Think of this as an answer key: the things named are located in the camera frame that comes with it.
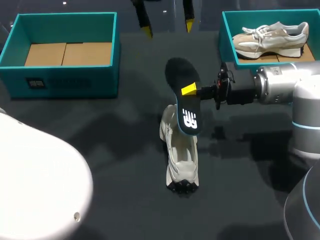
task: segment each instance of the black insole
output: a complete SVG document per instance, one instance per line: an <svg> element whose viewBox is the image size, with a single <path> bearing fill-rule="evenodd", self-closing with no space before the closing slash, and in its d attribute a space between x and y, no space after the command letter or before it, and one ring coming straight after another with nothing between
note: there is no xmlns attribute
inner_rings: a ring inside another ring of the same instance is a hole
<svg viewBox="0 0 320 240"><path fill-rule="evenodd" d="M187 135L197 135L202 129L200 97L182 95L181 89L200 83L200 77L194 66L184 58L171 58L165 66L165 78L176 96L178 125Z"/></svg>

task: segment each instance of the new balance logo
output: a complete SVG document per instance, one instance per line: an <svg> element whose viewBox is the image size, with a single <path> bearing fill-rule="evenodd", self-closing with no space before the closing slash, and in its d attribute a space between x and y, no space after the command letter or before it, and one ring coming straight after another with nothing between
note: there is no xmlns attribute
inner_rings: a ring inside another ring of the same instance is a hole
<svg viewBox="0 0 320 240"><path fill-rule="evenodd" d="M196 115L190 111L182 109L184 125L187 128L197 129Z"/></svg>

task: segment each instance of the teal bin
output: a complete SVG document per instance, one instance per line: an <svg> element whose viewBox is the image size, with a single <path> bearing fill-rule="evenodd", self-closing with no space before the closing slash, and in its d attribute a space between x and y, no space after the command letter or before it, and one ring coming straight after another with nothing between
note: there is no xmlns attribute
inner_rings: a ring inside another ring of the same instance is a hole
<svg viewBox="0 0 320 240"><path fill-rule="evenodd" d="M318 9L224 11L220 23L218 48L222 62L235 62L237 69L256 71L260 66L287 64L287 62L240 63L232 37L243 33L242 27L256 29L262 25L281 22L284 25L309 24L307 44L315 60L320 60L320 11Z"/></svg>
<svg viewBox="0 0 320 240"><path fill-rule="evenodd" d="M109 65L25 66L31 44L104 42L112 43ZM119 61L116 12L18 14L0 55L0 79L12 98L115 98Z"/></svg>

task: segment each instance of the shoelace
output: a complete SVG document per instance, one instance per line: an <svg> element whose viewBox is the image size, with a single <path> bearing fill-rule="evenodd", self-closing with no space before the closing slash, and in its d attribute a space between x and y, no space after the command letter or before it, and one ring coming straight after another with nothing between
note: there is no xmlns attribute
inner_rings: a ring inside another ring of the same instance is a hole
<svg viewBox="0 0 320 240"><path fill-rule="evenodd" d="M242 28L242 30L246 34L251 34L254 39L257 39L259 41L258 47L255 49L255 51L258 50L261 42L265 39L265 37L271 36L271 34L268 32L268 27L269 27L268 25L262 25L256 29L250 29L250 28L246 28L246 27Z"/></svg>

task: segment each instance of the sneaker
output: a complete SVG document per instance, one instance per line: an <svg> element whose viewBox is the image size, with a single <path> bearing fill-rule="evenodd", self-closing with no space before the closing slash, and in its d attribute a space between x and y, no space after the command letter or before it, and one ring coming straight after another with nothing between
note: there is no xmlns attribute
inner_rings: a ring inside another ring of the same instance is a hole
<svg viewBox="0 0 320 240"><path fill-rule="evenodd" d="M198 140L180 131L176 104L169 105L163 112L160 138L166 143L169 155L166 186L174 192L194 192L199 186Z"/></svg>
<svg viewBox="0 0 320 240"><path fill-rule="evenodd" d="M262 25L256 29L243 27L244 33L232 38L235 51L242 57L258 59L262 54L275 53L284 57L299 58L307 42L309 25L285 26L280 22Z"/></svg>

